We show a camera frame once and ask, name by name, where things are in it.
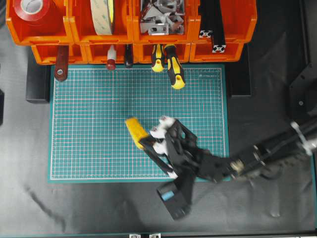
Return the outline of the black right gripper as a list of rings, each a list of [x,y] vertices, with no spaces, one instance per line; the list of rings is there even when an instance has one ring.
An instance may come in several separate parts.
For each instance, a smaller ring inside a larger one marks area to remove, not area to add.
[[[162,116],[159,124],[150,130],[151,136],[139,140],[144,152],[171,179],[178,177],[173,170],[193,174],[211,182],[228,180],[231,177],[228,158],[213,155],[197,146],[197,136],[179,120]]]

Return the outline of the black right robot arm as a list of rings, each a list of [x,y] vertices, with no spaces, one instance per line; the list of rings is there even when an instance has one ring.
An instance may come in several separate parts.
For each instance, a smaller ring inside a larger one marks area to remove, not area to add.
[[[163,116],[150,134],[161,143],[154,148],[163,149],[176,172],[191,170],[195,176],[220,182],[228,177],[238,178],[259,174],[263,169],[288,164],[288,157],[312,156],[317,149],[317,120],[299,125],[290,123],[290,129],[238,153],[220,157],[198,146],[197,136],[179,120]]]

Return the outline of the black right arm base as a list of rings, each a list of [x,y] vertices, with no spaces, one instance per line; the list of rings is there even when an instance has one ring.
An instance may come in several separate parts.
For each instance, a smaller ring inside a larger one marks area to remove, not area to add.
[[[290,119],[297,123],[317,116],[317,67],[312,63],[289,85],[287,112]]]

